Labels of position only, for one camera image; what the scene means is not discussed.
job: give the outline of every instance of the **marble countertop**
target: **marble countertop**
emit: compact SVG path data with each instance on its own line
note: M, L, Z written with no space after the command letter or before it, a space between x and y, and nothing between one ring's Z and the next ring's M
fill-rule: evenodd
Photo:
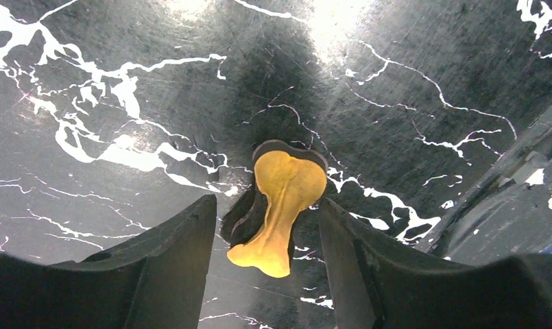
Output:
M81 260L207 193L220 225L273 138L415 245L550 103L552 0L0 0L0 252ZM283 279L217 234L200 327L334 328L314 214Z

